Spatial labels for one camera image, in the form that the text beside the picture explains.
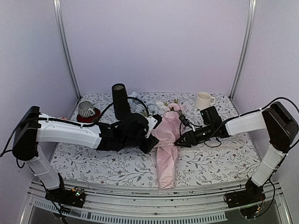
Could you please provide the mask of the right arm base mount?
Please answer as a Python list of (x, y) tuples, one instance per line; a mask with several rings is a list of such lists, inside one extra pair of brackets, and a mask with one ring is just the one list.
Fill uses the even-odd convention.
[(241, 216), (245, 219), (256, 218), (261, 211), (265, 199), (263, 185), (255, 185), (251, 178), (246, 182), (244, 190), (232, 190), (224, 195), (224, 201), (229, 208), (246, 206), (239, 210)]

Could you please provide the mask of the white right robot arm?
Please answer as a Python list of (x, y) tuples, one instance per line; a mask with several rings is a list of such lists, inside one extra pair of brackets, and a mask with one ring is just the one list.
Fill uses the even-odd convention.
[(271, 178), (296, 144), (294, 140), (299, 133), (297, 121), (279, 101), (226, 120), (221, 119), (215, 106), (202, 110), (200, 114), (204, 126), (182, 134), (175, 141), (175, 146), (192, 147), (213, 137), (223, 139), (259, 130), (267, 132), (269, 137), (267, 152), (248, 181), (252, 186), (244, 190), (241, 196), (245, 203), (252, 203), (260, 195), (259, 188)]

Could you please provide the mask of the right aluminium frame post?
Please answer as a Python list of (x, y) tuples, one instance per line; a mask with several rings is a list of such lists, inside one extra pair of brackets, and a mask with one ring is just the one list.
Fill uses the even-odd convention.
[(245, 64), (246, 55), (249, 47), (250, 37), (254, 25), (254, 18), (255, 18), (255, 12), (256, 12), (256, 0), (250, 0), (249, 1), (249, 8), (248, 8), (248, 14), (247, 14), (247, 20), (246, 20), (246, 26), (245, 26), (245, 33), (244, 38), (242, 42), (241, 47), (241, 53), (238, 61), (238, 65), (235, 72), (235, 77), (233, 80), (232, 88), (229, 94), (229, 98), (231, 101), (234, 100), (236, 97), (237, 89), (241, 80), (242, 76), (242, 70)]

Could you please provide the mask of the pink flower bouquet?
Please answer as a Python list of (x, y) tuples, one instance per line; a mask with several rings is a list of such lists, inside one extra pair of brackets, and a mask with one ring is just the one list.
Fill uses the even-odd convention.
[(178, 147), (174, 142), (179, 138), (179, 114), (184, 113), (185, 108), (177, 99), (170, 103), (149, 101), (145, 104), (150, 112), (162, 116), (161, 123), (151, 132), (159, 139), (158, 144), (154, 146), (157, 184), (159, 189), (173, 189), (178, 156)]

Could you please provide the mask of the left aluminium frame post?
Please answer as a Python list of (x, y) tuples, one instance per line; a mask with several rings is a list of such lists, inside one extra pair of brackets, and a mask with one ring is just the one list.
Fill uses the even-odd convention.
[(55, 13), (55, 18), (57, 21), (57, 29), (58, 29), (58, 34), (60, 37), (61, 45), (62, 45), (62, 50), (63, 50), (63, 55), (64, 59), (66, 62), (66, 67), (68, 70), (68, 74), (71, 80), (71, 85), (74, 89), (76, 98), (79, 100), (81, 99), (81, 93), (79, 89), (79, 84), (74, 72), (73, 64), (71, 61), (71, 55), (68, 47), (68, 42), (67, 42), (67, 37), (66, 37), (66, 32), (64, 28), (64, 21), (63, 21), (63, 14), (62, 14), (62, 8), (61, 8), (61, 1), (60, 0), (53, 0), (53, 6), (54, 6), (54, 13)]

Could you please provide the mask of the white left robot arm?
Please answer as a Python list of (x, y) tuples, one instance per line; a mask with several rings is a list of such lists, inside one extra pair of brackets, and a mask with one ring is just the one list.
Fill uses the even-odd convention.
[(159, 142), (152, 131), (161, 123), (160, 115), (145, 117), (129, 113), (113, 124), (102, 122), (78, 123), (58, 119), (40, 113), (38, 106), (32, 106), (22, 117), (15, 129), (13, 156), (25, 162), (60, 203), (69, 199), (59, 174), (51, 167), (38, 143), (57, 142), (85, 146), (99, 151), (120, 151), (136, 147), (148, 153)]

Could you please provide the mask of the striped grey teacup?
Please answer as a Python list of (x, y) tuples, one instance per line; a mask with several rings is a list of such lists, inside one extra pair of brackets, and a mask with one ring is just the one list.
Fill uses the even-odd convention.
[(81, 117), (88, 118), (95, 115), (95, 109), (91, 102), (83, 101), (78, 105), (78, 113)]

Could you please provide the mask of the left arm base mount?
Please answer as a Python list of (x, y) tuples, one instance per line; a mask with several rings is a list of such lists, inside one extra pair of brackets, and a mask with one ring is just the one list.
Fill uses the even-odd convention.
[(64, 180), (58, 173), (59, 187), (53, 190), (47, 190), (45, 199), (56, 202), (58, 204), (69, 205), (72, 207), (83, 208), (85, 203), (86, 194), (84, 190), (79, 187), (72, 189), (66, 189), (64, 186)]

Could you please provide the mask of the aluminium front rail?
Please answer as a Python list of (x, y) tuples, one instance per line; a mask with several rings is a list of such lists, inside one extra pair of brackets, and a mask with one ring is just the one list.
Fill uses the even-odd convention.
[[(84, 188), (86, 198), (83, 208), (69, 207), (66, 221), (72, 223), (103, 224), (294, 224), (283, 191), (274, 182), (275, 197), (271, 208), (261, 217), (247, 220), (241, 209), (260, 203), (229, 208), (224, 195), (241, 191), (245, 181), (203, 186), (184, 186), (169, 190), (150, 187), (100, 185), (78, 181), (64, 181), (67, 189)], [(45, 198), (40, 182), (33, 180), (27, 191), (25, 206), (18, 224), (62, 224), (53, 204)]]

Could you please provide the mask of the red lacquer saucer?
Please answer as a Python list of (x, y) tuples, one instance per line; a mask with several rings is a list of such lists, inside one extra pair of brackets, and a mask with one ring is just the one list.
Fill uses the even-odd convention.
[(80, 114), (78, 114), (76, 119), (77, 119), (77, 122), (80, 122), (80, 123), (92, 123), (99, 116), (100, 116), (100, 110), (95, 108), (95, 115), (84, 118)]

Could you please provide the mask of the aluminium frame post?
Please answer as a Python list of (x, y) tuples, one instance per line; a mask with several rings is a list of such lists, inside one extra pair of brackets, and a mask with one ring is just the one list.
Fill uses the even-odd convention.
[(64, 21), (63, 21), (63, 14), (62, 14), (62, 8), (61, 8), (61, 1), (60, 0), (53, 0), (53, 6), (54, 6), (54, 13), (55, 13), (55, 18), (57, 21), (57, 29), (58, 29), (58, 34), (60, 37), (61, 45), (62, 45), (62, 50), (63, 50), (63, 55), (64, 59), (66, 62), (66, 67), (68, 70), (68, 74), (71, 80), (71, 85), (74, 89), (76, 98), (79, 100), (81, 99), (81, 93), (79, 89), (79, 84), (74, 72), (73, 64), (71, 61), (71, 55), (68, 47), (68, 42), (67, 42), (67, 37), (66, 37), (66, 32), (64, 28)]
[(242, 76), (242, 70), (245, 64), (246, 55), (249, 47), (250, 37), (254, 25), (254, 18), (255, 18), (255, 12), (256, 12), (256, 0), (250, 0), (249, 1), (249, 8), (248, 8), (248, 14), (247, 14), (247, 20), (246, 20), (246, 26), (245, 26), (245, 33), (244, 38), (242, 42), (241, 47), (241, 53), (238, 61), (238, 65), (235, 72), (235, 77), (233, 80), (232, 88), (229, 94), (229, 98), (231, 101), (234, 100), (236, 97), (237, 89), (241, 80)]

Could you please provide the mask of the cream ceramic mug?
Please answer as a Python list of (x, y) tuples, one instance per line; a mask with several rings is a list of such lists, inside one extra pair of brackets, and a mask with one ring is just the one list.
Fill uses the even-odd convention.
[(199, 110), (206, 109), (215, 104), (215, 97), (207, 92), (199, 92), (196, 97), (195, 106)]

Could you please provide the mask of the black tapered vase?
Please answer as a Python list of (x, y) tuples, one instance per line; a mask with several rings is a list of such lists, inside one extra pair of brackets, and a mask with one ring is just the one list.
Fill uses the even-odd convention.
[(114, 104), (115, 118), (124, 120), (131, 113), (128, 103), (128, 95), (124, 84), (114, 84), (112, 86), (112, 98)]

